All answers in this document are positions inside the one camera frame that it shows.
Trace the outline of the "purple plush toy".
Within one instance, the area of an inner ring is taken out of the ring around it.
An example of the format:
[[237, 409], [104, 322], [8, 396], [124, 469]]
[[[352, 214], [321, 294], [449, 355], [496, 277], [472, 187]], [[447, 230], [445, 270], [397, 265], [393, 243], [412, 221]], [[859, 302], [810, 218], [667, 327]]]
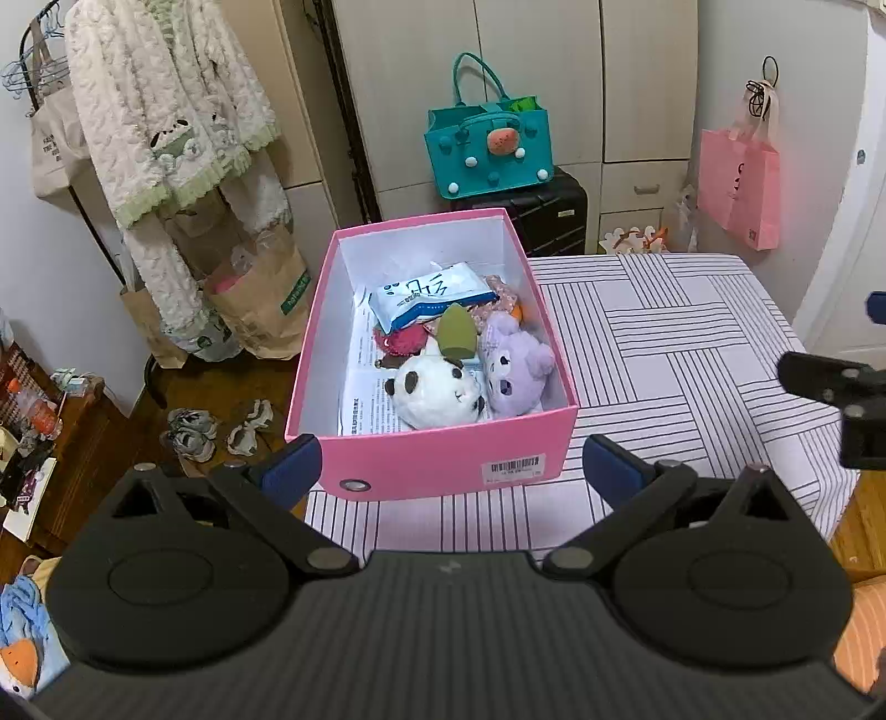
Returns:
[[498, 417], [519, 417], [539, 407], [555, 368], [550, 345], [521, 328], [517, 318], [493, 312], [479, 337], [487, 399]]

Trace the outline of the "white panda plush toy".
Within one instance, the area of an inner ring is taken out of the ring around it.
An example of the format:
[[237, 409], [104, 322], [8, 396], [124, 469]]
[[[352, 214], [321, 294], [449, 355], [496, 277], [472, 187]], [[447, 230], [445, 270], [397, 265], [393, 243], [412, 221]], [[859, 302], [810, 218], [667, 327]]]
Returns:
[[414, 430], [445, 429], [482, 419], [481, 384], [460, 362], [439, 354], [410, 357], [384, 381], [399, 420]]

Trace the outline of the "dark red fabric item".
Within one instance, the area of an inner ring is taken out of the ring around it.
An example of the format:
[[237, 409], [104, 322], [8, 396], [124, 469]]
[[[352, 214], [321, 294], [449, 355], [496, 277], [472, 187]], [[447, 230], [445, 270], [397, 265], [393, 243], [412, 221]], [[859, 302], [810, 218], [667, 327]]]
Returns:
[[384, 333], [382, 327], [375, 326], [373, 336], [375, 345], [382, 352], [382, 358], [375, 362], [375, 366], [380, 369], [398, 369], [410, 357], [419, 356], [424, 351], [430, 333], [422, 324], [392, 330], [390, 333]]

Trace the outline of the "green makeup sponge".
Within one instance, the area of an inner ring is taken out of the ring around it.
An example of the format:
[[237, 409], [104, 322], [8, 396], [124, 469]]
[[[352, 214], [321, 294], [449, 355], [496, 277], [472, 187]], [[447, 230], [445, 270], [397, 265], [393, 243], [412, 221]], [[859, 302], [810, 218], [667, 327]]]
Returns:
[[435, 340], [447, 360], [472, 360], [477, 348], [475, 320], [464, 306], [454, 303], [440, 316]]

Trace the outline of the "blue white tissue pack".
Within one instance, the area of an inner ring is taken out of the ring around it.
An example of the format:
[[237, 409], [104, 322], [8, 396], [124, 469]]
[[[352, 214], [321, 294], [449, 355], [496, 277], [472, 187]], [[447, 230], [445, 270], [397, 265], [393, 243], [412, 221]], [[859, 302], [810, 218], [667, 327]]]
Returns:
[[452, 305], [470, 307], [498, 299], [487, 280], [467, 263], [425, 276], [378, 286], [369, 293], [369, 307], [386, 335], [439, 318]]

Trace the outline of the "pink cardboard box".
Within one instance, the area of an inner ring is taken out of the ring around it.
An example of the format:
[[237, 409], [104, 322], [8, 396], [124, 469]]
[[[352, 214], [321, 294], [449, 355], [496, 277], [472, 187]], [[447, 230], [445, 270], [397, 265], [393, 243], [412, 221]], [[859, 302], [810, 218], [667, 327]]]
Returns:
[[[497, 321], [503, 358], [523, 336], [547, 375], [523, 414], [504, 412], [521, 381], [494, 378], [481, 357], [447, 358], [435, 341], [384, 369], [371, 301], [417, 280], [434, 290], [465, 265], [515, 291], [521, 316]], [[340, 229], [321, 265], [285, 436], [320, 444], [320, 486], [343, 500], [413, 500], [550, 480], [578, 411], [551, 316], [502, 208], [427, 214]]]

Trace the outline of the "printed paper sheet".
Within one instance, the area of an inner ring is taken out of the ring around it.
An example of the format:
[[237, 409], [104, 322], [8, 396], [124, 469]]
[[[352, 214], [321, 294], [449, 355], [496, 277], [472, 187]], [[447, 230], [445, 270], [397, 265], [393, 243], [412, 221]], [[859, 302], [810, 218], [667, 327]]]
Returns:
[[407, 430], [399, 420], [394, 401], [384, 391], [384, 381], [394, 378], [392, 369], [380, 366], [384, 354], [374, 339], [377, 327], [369, 307], [369, 290], [362, 286], [354, 294], [354, 313], [346, 375], [339, 402], [341, 436], [398, 434]]

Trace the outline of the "striped white tablecloth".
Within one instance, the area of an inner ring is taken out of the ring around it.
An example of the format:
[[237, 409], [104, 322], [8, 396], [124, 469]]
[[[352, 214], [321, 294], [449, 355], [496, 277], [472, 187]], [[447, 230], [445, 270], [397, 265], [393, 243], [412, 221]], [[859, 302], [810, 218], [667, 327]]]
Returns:
[[375, 549], [542, 557], [610, 512], [581, 470], [584, 441], [602, 434], [701, 476], [732, 479], [766, 462], [833, 536], [858, 483], [838, 460], [837, 411], [782, 391], [775, 364], [800, 342], [740, 258], [538, 258], [532, 269], [578, 398], [560, 476], [407, 501], [314, 491], [306, 522], [359, 558]]

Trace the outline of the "pink paper shopping bag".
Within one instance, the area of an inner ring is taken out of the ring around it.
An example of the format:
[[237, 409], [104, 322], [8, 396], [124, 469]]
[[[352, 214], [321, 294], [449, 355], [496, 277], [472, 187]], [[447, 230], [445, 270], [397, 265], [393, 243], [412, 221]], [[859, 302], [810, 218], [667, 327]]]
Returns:
[[748, 81], [730, 127], [704, 129], [698, 157], [698, 208], [751, 249], [781, 240], [779, 97], [768, 80]]

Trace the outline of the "wooden side shelf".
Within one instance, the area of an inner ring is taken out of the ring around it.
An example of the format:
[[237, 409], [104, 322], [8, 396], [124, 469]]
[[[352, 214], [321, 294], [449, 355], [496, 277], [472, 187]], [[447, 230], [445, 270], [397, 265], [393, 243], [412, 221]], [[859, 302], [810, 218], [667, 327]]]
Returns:
[[18, 345], [2, 351], [2, 383], [16, 379], [61, 409], [61, 432], [39, 440], [29, 455], [17, 453], [2, 474], [2, 498], [13, 501], [53, 459], [55, 467], [42, 492], [33, 495], [27, 521], [29, 537], [2, 531], [2, 581], [17, 576], [25, 557], [57, 557], [80, 534], [105, 496], [135, 462], [137, 445], [129, 440], [129, 420], [105, 394], [100, 379], [81, 398], [65, 398], [48, 373]]

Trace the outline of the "brown paper bag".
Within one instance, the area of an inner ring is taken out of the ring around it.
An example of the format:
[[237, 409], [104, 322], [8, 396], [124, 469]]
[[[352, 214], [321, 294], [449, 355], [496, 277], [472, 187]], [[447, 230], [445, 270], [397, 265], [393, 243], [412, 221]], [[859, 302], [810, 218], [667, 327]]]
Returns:
[[217, 239], [219, 260], [203, 282], [207, 300], [254, 357], [299, 356], [316, 284], [293, 234], [275, 225], [249, 235], [228, 216]]

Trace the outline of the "orange cap plastic bottle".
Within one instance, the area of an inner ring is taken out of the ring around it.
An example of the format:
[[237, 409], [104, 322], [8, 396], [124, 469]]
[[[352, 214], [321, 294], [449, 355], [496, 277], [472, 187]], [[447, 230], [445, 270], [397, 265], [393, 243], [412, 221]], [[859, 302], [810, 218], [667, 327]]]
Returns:
[[57, 440], [61, 432], [61, 420], [54, 409], [33, 388], [24, 387], [17, 378], [11, 379], [6, 390], [15, 400], [21, 414], [27, 419], [36, 434], [45, 440]]

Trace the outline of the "colourful gift box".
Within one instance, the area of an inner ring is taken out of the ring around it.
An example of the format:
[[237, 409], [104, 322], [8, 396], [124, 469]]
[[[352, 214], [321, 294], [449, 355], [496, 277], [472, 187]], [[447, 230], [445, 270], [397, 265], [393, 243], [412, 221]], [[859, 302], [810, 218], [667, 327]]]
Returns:
[[665, 254], [667, 240], [668, 229], [665, 227], [614, 228], [604, 234], [599, 247], [607, 255]]

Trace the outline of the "beige canvas tote bag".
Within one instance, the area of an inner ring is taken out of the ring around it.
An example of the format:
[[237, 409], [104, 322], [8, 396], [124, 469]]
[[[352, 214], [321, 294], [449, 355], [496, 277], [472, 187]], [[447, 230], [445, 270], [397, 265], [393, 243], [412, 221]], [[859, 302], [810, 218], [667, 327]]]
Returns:
[[32, 188], [47, 199], [69, 191], [90, 165], [89, 147], [76, 109], [65, 59], [49, 52], [40, 22], [30, 24], [32, 61], [29, 78], [36, 97], [32, 125]]

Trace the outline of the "cream fleece pajama jacket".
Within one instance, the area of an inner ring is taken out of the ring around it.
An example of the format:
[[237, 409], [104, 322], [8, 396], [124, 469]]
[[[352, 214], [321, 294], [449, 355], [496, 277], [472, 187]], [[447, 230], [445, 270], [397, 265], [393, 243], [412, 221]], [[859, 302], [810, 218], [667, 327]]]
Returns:
[[274, 108], [218, 3], [76, 2], [65, 24], [91, 165], [162, 328], [194, 351], [222, 321], [165, 222], [219, 193], [251, 235], [291, 224]]

